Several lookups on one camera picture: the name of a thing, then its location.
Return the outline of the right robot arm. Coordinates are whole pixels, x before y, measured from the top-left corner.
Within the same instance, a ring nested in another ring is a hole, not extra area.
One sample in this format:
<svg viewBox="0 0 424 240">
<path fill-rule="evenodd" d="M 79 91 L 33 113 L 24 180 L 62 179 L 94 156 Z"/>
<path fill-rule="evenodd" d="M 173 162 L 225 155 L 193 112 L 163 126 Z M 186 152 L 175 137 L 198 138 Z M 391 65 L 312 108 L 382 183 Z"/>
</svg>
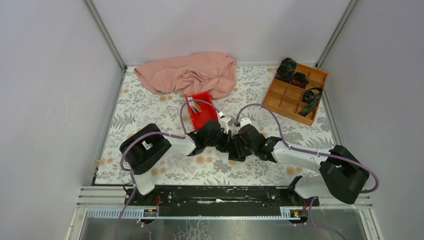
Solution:
<svg viewBox="0 0 424 240">
<path fill-rule="evenodd" d="M 371 171 L 341 145 L 329 151 L 302 147 L 281 137 L 266 138 L 251 124 L 244 125 L 234 138 L 244 151 L 263 161 L 288 163 L 315 173 L 292 182 L 286 198 L 293 206 L 311 197 L 328 196 L 352 205 L 370 177 Z"/>
</svg>

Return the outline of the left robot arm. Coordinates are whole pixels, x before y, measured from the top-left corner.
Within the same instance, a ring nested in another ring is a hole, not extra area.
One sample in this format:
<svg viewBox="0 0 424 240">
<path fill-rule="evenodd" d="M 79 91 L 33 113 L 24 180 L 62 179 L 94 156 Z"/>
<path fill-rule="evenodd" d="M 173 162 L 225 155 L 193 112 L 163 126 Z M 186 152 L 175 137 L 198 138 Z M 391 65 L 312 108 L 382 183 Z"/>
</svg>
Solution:
<svg viewBox="0 0 424 240">
<path fill-rule="evenodd" d="M 183 136 L 162 132 L 156 124 L 150 123 L 120 145 L 120 163 L 122 167 L 124 163 L 129 165 L 129 168 L 122 169 L 131 174 L 137 189 L 136 199 L 148 206 L 155 200 L 151 169 L 163 156 L 196 156 L 205 148 L 224 152 L 231 136 L 232 132 L 216 120 L 209 120 L 199 130 Z"/>
</svg>

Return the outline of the stack of cards in bin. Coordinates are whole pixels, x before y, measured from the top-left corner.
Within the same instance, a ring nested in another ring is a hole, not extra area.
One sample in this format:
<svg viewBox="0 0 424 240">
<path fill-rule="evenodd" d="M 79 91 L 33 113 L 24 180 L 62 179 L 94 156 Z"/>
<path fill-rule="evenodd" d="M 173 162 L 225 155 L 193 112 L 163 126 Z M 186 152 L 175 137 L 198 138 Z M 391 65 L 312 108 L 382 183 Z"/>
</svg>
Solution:
<svg viewBox="0 0 424 240">
<path fill-rule="evenodd" d="M 194 114 L 199 114 L 202 112 L 200 104 L 191 96 L 187 97 L 188 106 Z"/>
</svg>

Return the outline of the red plastic bin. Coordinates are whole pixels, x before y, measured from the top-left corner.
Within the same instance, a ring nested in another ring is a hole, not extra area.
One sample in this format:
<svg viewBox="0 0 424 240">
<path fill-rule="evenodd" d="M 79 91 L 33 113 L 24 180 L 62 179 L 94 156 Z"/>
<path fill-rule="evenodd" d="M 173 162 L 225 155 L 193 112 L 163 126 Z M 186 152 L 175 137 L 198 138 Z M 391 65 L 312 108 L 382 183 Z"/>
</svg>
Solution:
<svg viewBox="0 0 424 240">
<path fill-rule="evenodd" d="M 218 121 L 218 112 L 213 107 L 212 96 L 209 92 L 186 96 L 185 99 L 195 100 L 188 103 L 188 112 L 190 114 L 192 124 L 195 130 L 199 130 L 209 120 Z"/>
</svg>

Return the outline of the wooden compartment tray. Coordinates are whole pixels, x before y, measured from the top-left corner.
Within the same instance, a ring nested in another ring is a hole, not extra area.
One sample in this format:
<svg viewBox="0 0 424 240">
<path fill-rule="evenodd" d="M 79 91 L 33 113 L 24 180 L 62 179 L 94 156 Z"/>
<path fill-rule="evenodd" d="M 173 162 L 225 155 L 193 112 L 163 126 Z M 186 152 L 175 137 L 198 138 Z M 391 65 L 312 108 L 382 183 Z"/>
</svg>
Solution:
<svg viewBox="0 0 424 240">
<path fill-rule="evenodd" d="M 297 64 L 295 73 L 305 75 L 308 84 L 304 88 L 294 84 L 279 80 L 277 76 L 272 80 L 268 91 L 262 102 L 274 113 L 289 119 L 295 120 L 307 126 L 311 126 L 318 113 L 318 106 L 321 102 L 319 99 L 316 106 L 306 115 L 300 115 L 300 112 L 308 107 L 308 103 L 303 100 L 305 93 L 311 91 L 314 94 L 322 94 L 327 83 L 329 74 L 312 66 L 307 66 L 301 63 Z"/>
</svg>

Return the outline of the pink cloth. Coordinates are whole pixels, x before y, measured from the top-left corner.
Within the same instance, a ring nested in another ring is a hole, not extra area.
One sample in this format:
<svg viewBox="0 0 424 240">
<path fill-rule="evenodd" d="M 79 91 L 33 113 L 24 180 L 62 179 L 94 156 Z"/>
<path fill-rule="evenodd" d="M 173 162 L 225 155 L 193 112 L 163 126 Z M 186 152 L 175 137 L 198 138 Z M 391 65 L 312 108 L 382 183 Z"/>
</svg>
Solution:
<svg viewBox="0 0 424 240">
<path fill-rule="evenodd" d="M 134 69 L 141 84 L 153 94 L 209 92 L 228 97 L 237 84 L 237 62 L 224 52 L 205 52 L 165 58 Z"/>
</svg>

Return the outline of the rolled dark belt middle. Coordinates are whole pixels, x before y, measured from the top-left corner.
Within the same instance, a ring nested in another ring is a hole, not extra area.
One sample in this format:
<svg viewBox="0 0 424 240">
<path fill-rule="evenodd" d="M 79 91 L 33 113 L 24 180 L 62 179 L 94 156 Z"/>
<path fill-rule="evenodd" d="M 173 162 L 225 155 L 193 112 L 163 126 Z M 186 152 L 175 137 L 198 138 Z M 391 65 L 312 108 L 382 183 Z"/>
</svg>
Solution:
<svg viewBox="0 0 424 240">
<path fill-rule="evenodd" d="M 302 72 L 295 72 L 292 76 L 292 79 L 290 81 L 291 85 L 294 85 L 298 88 L 305 89 L 306 86 L 309 84 L 309 80 L 306 77 L 306 75 Z"/>
</svg>

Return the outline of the rolled dark belt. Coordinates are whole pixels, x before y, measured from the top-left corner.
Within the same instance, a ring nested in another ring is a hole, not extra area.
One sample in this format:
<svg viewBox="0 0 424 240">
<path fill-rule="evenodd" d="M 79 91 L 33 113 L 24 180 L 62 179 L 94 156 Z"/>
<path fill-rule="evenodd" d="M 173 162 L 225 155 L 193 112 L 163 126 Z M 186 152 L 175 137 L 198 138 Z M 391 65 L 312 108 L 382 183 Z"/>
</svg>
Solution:
<svg viewBox="0 0 424 240">
<path fill-rule="evenodd" d="M 309 84 L 309 80 L 306 77 L 306 75 L 302 72 L 295 72 L 292 76 L 292 79 L 290 81 L 291 85 L 294 85 L 298 88 L 305 89 L 306 86 Z"/>
<path fill-rule="evenodd" d="M 289 84 L 293 78 L 297 65 L 294 59 L 286 57 L 281 61 L 280 66 L 276 70 L 275 78 Z"/>
</svg>

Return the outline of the rolled dark belt top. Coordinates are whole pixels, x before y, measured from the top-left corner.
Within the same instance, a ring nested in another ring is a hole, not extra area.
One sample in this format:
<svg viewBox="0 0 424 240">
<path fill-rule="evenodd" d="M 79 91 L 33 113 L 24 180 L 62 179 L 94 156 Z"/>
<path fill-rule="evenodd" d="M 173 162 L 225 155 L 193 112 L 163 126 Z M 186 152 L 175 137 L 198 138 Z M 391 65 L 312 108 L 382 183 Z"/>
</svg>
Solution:
<svg viewBox="0 0 424 240">
<path fill-rule="evenodd" d="M 294 59 L 286 57 L 281 61 L 280 66 L 276 70 L 275 78 L 289 84 L 293 78 L 297 65 Z"/>
</svg>

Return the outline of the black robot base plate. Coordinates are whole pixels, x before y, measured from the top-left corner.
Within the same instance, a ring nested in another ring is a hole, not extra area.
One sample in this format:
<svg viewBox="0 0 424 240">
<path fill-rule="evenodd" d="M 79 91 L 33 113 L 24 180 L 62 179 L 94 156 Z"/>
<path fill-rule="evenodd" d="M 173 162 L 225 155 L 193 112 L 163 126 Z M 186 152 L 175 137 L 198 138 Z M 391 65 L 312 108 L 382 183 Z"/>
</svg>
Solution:
<svg viewBox="0 0 424 240">
<path fill-rule="evenodd" d="M 126 204 L 152 207 L 160 217 L 276 217 L 283 208 L 320 205 L 282 186 L 157 185 L 145 195 L 133 188 L 125 193 Z"/>
</svg>

